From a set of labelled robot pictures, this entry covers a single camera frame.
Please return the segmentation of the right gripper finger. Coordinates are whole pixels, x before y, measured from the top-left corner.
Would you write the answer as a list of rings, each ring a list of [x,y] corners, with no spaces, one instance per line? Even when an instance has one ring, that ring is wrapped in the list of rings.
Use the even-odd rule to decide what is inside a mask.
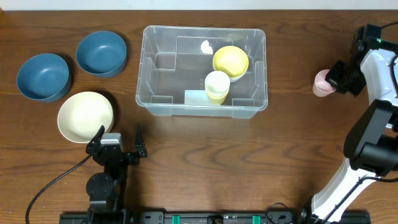
[[[338,60],[326,74],[325,80],[328,83],[343,83],[347,65],[344,61]]]
[[[349,90],[349,82],[346,80],[329,79],[329,84],[335,89],[337,93],[345,94]]]

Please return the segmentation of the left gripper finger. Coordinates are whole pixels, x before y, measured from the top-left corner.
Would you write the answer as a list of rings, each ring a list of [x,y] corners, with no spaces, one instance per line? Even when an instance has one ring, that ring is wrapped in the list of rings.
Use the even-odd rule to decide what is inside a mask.
[[[97,154],[101,147],[101,137],[105,132],[105,128],[103,125],[100,126],[98,132],[94,135],[94,137],[89,141],[86,145],[86,153],[87,154]]]
[[[137,126],[136,130],[134,146],[139,157],[147,157],[147,149],[144,140],[142,138],[141,128],[139,125]]]

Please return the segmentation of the pink cup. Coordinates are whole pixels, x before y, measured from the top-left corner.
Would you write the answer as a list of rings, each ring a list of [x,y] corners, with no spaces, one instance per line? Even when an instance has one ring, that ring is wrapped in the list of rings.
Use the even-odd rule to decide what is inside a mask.
[[[332,87],[326,80],[326,75],[329,72],[329,69],[322,70],[317,73],[313,83],[313,94],[318,97],[328,96],[336,91],[334,87]]]

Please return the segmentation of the yellow cup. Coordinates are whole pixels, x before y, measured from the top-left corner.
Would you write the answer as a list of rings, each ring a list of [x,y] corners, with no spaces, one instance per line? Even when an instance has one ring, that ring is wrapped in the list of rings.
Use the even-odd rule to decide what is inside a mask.
[[[213,105],[221,105],[224,103],[226,97],[227,97],[227,93],[225,93],[224,95],[212,95],[210,93],[207,93],[209,102]]]
[[[226,91],[224,91],[222,93],[213,93],[213,92],[211,92],[209,90],[206,90],[206,94],[208,95],[208,97],[211,100],[225,99],[226,96],[228,95],[228,93],[229,93],[229,90],[226,90]]]

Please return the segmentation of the yellow cup front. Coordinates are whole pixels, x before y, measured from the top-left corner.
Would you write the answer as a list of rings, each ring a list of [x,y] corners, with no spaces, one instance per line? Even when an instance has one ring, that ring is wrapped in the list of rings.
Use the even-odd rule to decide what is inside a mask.
[[[226,97],[227,97],[227,93],[225,93],[224,95],[212,95],[210,93],[207,93],[209,102],[213,105],[221,105],[224,103]]]

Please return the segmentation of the light grey small bowl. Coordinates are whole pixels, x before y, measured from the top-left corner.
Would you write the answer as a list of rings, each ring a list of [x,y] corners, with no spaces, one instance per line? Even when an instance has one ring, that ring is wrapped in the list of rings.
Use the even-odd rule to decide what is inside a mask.
[[[247,73],[247,71],[243,72],[242,74],[236,76],[236,77],[240,77],[240,76],[244,76]]]

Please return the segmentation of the cream white cup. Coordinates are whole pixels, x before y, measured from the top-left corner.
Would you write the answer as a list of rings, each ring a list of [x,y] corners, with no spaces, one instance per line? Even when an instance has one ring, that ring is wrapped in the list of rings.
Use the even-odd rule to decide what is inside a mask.
[[[205,90],[220,95],[229,90],[230,79],[225,72],[213,71],[205,78]]]

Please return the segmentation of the yellow small bowl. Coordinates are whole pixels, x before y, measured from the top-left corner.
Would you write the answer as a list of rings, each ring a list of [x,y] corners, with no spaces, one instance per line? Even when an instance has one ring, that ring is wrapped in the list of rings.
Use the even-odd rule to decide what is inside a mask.
[[[217,50],[212,62],[214,70],[226,73],[230,79],[240,78],[249,67],[249,57],[246,52],[232,45]]]

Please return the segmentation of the white small bowl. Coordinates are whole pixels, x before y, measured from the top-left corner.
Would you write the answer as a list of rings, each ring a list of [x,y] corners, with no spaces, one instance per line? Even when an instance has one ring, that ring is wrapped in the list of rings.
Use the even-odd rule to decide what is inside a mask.
[[[231,82],[231,83],[236,82],[236,81],[238,81],[238,80],[239,80],[240,78],[242,78],[242,77],[243,77],[243,76],[230,78],[230,82]]]

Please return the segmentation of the light blue cup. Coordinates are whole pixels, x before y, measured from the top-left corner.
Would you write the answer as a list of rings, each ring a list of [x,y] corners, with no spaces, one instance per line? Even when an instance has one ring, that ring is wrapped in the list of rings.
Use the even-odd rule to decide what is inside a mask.
[[[208,95],[214,97],[222,97],[224,95],[227,95],[229,92],[229,88],[218,88],[216,86],[206,86],[205,90]]]

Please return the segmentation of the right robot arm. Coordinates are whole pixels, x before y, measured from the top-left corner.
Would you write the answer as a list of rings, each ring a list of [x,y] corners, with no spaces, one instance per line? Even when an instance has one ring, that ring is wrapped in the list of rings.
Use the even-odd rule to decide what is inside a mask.
[[[345,159],[329,183],[303,207],[298,223],[370,223],[368,212],[348,206],[370,184],[387,183],[397,171],[397,43],[381,37],[383,27],[358,28],[351,44],[349,63],[337,61],[320,71],[313,83],[319,97],[332,93],[357,96],[368,89],[369,106],[346,136]]]

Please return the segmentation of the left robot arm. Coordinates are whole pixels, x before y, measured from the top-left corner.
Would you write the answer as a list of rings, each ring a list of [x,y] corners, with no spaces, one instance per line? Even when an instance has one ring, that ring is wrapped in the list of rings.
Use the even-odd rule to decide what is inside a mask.
[[[134,213],[123,208],[129,166],[138,165],[139,159],[148,156],[137,127],[134,152],[124,152],[121,134],[106,133],[101,126],[86,146],[86,153],[104,167],[103,172],[92,175],[86,184],[90,198],[87,223],[133,223]]]

